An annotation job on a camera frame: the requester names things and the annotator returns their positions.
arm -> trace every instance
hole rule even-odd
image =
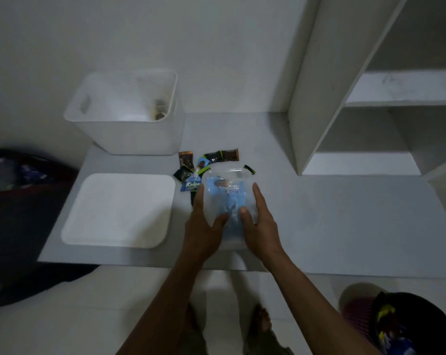
[[[210,227],[203,214],[203,187],[198,189],[194,209],[185,225],[182,252],[156,297],[116,355],[173,354],[182,332],[185,311],[203,263],[221,243],[227,214]]]
[[[314,355],[379,355],[361,334],[349,326],[282,248],[277,224],[257,184],[253,185],[259,221],[241,208],[248,248],[269,270],[289,305]]]

white shelving unit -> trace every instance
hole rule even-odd
[[[446,172],[446,0],[322,0],[289,118],[300,175]]]

table top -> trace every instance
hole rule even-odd
[[[239,149],[279,226],[294,263],[312,274],[446,278],[446,212],[418,176],[297,176],[288,119],[281,113],[188,115],[181,150],[194,156]],[[64,244],[61,229],[93,173],[172,175],[171,156],[116,156],[92,145],[39,261],[172,267],[191,212],[176,188],[166,240],[154,249]],[[249,250],[218,251],[208,269],[265,270]]]

leg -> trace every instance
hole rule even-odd
[[[288,347],[282,347],[272,331],[272,323],[266,309],[257,304],[251,319],[249,333],[244,342],[245,355],[293,355]]]
[[[178,355],[207,355],[206,342],[196,321],[195,310],[189,304],[185,313],[184,329],[177,345]]]

forearm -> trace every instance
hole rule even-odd
[[[117,355],[173,354],[182,331],[185,311],[202,268],[180,255],[134,330]]]
[[[286,254],[274,257],[266,267],[273,274],[314,355],[379,355]]]

